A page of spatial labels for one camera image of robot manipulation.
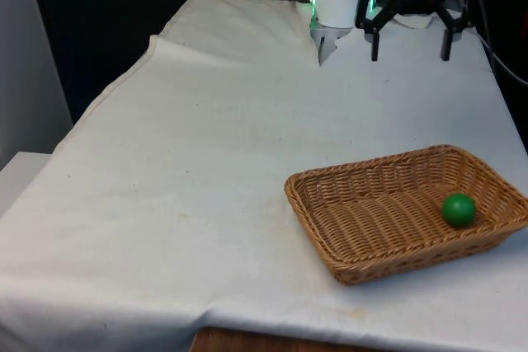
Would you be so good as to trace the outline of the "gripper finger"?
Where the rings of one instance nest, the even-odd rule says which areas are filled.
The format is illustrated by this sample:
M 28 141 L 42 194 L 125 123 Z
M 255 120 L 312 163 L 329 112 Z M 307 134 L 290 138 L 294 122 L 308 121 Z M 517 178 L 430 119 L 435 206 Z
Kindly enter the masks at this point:
M 445 25 L 443 41 L 441 46 L 441 59 L 449 60 L 451 46 L 455 34 L 459 34 L 464 29 L 471 27 L 473 22 L 469 18 L 469 0 L 464 0 L 464 4 L 461 8 L 461 14 L 459 17 L 454 18 L 444 5 L 444 2 L 438 1 L 436 3 L 436 14 L 442 20 Z
M 387 4 L 380 9 L 374 18 L 368 18 L 367 12 L 370 0 L 359 0 L 356 12 L 356 28 L 362 29 L 367 35 L 372 36 L 371 41 L 371 60 L 377 61 L 380 45 L 380 31 L 392 20 L 395 11 L 395 2 L 388 0 Z

